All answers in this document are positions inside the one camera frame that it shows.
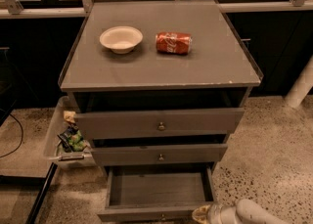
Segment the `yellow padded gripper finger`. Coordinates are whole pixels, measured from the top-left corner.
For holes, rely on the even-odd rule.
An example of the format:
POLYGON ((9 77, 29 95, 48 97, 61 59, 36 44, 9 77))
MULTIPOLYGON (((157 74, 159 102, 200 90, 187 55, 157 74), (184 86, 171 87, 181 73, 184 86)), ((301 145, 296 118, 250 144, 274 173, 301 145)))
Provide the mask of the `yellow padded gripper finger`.
POLYGON ((203 205, 198 207, 192 212, 192 218, 199 224, 211 224, 210 223, 210 205, 203 205))

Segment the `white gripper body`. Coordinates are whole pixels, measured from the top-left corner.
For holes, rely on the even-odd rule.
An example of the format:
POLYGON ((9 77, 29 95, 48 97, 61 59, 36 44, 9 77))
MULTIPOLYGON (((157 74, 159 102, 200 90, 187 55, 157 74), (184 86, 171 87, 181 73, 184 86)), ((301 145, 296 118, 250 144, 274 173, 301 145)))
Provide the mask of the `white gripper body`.
POLYGON ((209 224, 242 224, 236 208, 223 204, 213 204, 207 214, 209 224))

